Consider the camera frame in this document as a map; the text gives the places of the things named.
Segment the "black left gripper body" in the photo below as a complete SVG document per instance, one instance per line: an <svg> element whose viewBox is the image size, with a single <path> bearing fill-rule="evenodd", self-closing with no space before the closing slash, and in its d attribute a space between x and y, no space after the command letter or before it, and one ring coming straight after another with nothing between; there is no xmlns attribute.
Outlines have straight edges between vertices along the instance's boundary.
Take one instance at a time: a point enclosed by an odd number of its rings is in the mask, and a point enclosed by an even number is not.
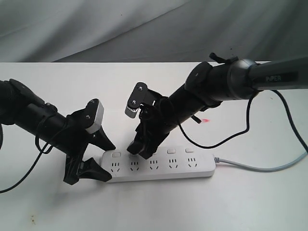
<svg viewBox="0 0 308 231"><path fill-rule="evenodd" d="M75 111L67 116L68 123L64 132L68 138L68 150L66 151L63 181L69 185L74 185L80 179L86 177L86 171L93 160L83 161L85 150L92 138L82 125L85 119L84 109Z"/></svg>

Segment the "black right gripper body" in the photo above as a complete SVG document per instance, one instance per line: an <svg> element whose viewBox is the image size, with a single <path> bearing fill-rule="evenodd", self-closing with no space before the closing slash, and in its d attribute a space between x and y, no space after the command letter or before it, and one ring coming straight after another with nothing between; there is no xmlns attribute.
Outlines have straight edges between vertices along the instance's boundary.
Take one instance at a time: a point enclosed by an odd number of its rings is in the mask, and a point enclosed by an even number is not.
<svg viewBox="0 0 308 231"><path fill-rule="evenodd" d="M143 106L139 114L135 141L161 144L178 123L168 97L161 97L153 106Z"/></svg>

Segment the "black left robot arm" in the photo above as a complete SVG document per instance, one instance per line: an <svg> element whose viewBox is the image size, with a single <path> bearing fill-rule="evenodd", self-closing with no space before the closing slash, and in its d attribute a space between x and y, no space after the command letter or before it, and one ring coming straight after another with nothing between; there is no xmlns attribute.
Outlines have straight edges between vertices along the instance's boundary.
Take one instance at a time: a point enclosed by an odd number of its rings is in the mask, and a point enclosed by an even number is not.
<svg viewBox="0 0 308 231"><path fill-rule="evenodd" d="M43 140L65 153L64 182L70 185L79 179L107 182L112 178L93 158L83 161L89 144L104 151L115 149L102 128L103 114L100 100L92 99L85 108L64 116L23 83L15 79L0 82L0 123L33 134L36 146Z"/></svg>

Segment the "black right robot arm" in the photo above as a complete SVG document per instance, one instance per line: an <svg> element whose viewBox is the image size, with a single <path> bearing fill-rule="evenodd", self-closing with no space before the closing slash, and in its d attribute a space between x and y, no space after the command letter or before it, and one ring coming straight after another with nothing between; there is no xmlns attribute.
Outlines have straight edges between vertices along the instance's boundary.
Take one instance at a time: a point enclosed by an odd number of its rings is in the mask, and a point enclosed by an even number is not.
<svg viewBox="0 0 308 231"><path fill-rule="evenodd" d="M170 132L196 113L216 108L224 101L247 100L249 103L264 90L280 95L282 90L308 87L307 57L258 64L249 59L232 57L217 62L198 64L185 83L166 97L138 82L127 102L125 113L140 123L136 135L127 147L130 154L149 159Z"/></svg>

